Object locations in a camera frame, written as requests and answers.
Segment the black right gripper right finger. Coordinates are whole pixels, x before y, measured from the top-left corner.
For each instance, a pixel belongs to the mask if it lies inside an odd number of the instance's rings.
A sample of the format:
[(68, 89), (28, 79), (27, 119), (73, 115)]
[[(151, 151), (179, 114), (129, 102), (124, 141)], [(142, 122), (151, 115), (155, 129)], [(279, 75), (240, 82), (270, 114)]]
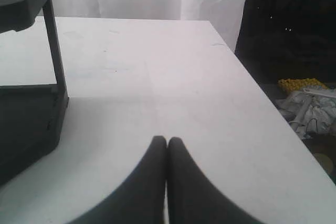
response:
[(166, 182), (169, 223), (261, 223), (209, 181), (178, 137), (167, 146)]

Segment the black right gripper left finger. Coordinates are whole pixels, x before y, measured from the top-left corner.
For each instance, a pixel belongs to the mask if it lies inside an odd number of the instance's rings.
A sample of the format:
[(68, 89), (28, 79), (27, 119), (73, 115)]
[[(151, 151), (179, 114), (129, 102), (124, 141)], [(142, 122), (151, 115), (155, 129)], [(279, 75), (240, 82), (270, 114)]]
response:
[(167, 141), (155, 136), (124, 182), (71, 223), (164, 223), (166, 161)]

